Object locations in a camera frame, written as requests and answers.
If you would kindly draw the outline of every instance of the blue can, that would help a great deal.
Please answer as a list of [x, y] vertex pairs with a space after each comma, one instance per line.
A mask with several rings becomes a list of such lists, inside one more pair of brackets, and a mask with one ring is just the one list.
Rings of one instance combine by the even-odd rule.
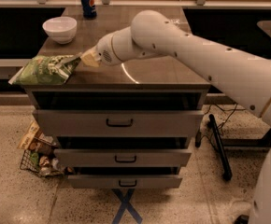
[[95, 0], [81, 0], [81, 4], [84, 18], [94, 19], [97, 17]]

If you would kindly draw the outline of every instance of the dark countertop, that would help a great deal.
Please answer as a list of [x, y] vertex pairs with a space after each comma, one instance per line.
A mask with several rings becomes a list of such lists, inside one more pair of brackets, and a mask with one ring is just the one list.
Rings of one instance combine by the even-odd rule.
[[[82, 7], [68, 7], [63, 16], [70, 16], [78, 21], [78, 31], [74, 40], [66, 45], [59, 45], [48, 38], [38, 54], [65, 55], [77, 54], [96, 45], [98, 40], [111, 32], [129, 26], [136, 13], [145, 7], [97, 7], [97, 18], [85, 20]], [[180, 7], [149, 7], [163, 13], [168, 19], [178, 20], [180, 28], [189, 32], [187, 22]], [[116, 66], [101, 65], [98, 68], [84, 67], [80, 63], [75, 73], [64, 87], [99, 87], [126, 89], [184, 89], [198, 87], [207, 89], [209, 84], [191, 69], [171, 57], [133, 60]]]

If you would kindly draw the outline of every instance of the cabinet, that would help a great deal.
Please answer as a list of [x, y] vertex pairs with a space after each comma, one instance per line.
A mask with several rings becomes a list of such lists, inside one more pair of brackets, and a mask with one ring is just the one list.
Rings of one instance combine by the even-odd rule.
[[[39, 54], [76, 54], [105, 34], [129, 25], [144, 7], [97, 7], [64, 15], [78, 21], [76, 38], [60, 46], [47, 39]], [[155, 7], [184, 24], [180, 7]], [[171, 57], [132, 60], [117, 66], [83, 67], [62, 86], [25, 86], [34, 117], [60, 147], [61, 164], [74, 167], [74, 188], [177, 188], [198, 132], [210, 85]]]
[[178, 188], [208, 85], [25, 87], [74, 188]]

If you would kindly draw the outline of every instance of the green snack bag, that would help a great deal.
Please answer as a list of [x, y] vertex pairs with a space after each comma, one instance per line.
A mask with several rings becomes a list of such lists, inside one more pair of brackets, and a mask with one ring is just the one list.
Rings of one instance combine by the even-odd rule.
[[30, 161], [36, 169], [39, 168], [39, 154], [36, 152], [31, 152]]
[[80, 62], [80, 54], [35, 56], [8, 83], [14, 85], [62, 85]]

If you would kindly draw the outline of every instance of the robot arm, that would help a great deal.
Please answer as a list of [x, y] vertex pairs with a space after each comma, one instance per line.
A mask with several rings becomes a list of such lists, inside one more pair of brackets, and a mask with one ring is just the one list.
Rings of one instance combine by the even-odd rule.
[[162, 14], [138, 13], [96, 45], [103, 63], [169, 55], [271, 126], [271, 61], [187, 34]]

